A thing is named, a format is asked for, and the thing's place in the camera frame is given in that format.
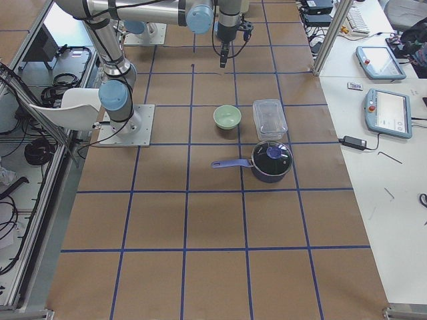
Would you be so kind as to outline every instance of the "saucepan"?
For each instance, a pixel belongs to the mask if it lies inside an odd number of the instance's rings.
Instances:
[[[292,154],[289,148],[277,141],[262,141],[252,150],[251,159],[215,161],[212,168],[247,167],[259,180],[267,183],[282,180],[291,169]]]

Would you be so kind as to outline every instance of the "blue-framed tablet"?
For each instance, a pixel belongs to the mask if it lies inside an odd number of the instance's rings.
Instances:
[[[356,56],[369,79],[401,80],[406,74],[388,47],[359,46]]]
[[[412,137],[409,96],[377,89],[369,90],[365,102],[369,130],[399,138]]]

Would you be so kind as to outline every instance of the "purple pot handle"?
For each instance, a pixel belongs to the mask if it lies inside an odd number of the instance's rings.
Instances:
[[[215,161],[211,164],[212,168],[226,168],[226,167],[253,167],[251,161],[247,159],[236,159],[236,160],[225,160],[225,161]]]

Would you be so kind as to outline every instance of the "keyboard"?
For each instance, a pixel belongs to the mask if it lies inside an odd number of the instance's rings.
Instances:
[[[350,35],[366,36],[370,32],[368,26],[362,18],[362,14],[357,7],[350,8],[344,24],[350,31]]]

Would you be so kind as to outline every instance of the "green bowl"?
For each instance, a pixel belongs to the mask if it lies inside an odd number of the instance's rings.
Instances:
[[[225,130],[236,128],[242,120],[240,110],[233,105],[222,105],[213,112],[215,124]]]

